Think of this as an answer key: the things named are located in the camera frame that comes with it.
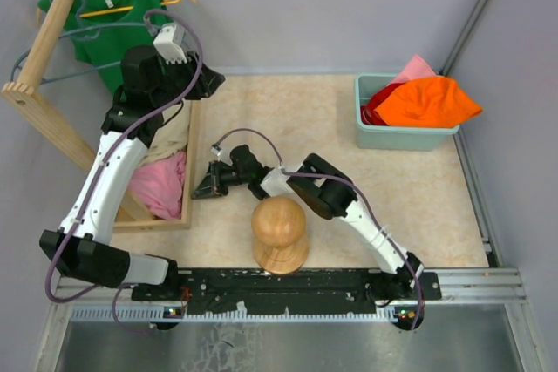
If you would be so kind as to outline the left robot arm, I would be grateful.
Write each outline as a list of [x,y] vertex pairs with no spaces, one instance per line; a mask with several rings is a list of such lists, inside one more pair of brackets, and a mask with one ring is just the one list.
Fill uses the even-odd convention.
[[120,71],[123,83],[105,115],[91,171],[71,211],[57,230],[43,231],[39,246],[50,274],[109,288],[146,284],[169,300],[181,289],[169,260],[111,247],[113,225],[133,172],[164,123],[162,112],[212,96],[224,77],[208,69],[198,51],[171,60],[148,45],[129,49]]

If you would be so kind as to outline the wooden clothes rack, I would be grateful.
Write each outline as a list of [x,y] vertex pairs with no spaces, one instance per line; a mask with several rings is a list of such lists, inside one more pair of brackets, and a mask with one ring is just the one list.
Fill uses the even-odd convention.
[[[46,13],[31,54],[16,81],[3,86],[4,99],[38,132],[57,147],[64,155],[82,169],[90,169],[95,151],[74,129],[70,122],[39,92],[39,80],[44,75],[54,51],[54,41],[62,32],[65,19],[74,0],[54,0]],[[146,206],[131,193],[126,192],[114,226],[115,233],[139,231],[176,231],[188,229],[192,223],[193,190],[197,145],[200,130],[201,103],[191,105],[191,119],[187,142],[187,163],[182,196],[182,212],[179,220],[156,220]]]

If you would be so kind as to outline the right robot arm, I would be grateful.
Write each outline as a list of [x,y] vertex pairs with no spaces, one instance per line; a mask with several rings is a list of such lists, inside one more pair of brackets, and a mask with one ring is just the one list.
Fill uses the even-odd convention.
[[191,193],[194,200],[224,197],[231,186],[245,185],[259,200],[295,194],[317,216],[339,220],[363,239],[387,282],[390,299],[406,299],[425,293],[420,284],[424,265],[404,246],[398,244],[377,221],[371,205],[353,181],[315,153],[291,167],[265,166],[247,145],[229,154],[228,163],[213,160],[201,183]]

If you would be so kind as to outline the orange bucket hat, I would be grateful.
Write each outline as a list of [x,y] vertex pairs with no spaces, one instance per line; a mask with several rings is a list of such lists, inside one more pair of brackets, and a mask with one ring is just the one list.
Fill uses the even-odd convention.
[[453,128],[483,109],[456,80],[435,76],[387,85],[370,100],[367,112],[374,125]]

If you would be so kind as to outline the wooden hat stand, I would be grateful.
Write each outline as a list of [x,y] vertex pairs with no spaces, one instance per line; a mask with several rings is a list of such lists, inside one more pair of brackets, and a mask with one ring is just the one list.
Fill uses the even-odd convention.
[[306,215],[293,199],[276,196],[261,201],[252,214],[251,228],[253,255],[265,271],[291,274],[307,260]]

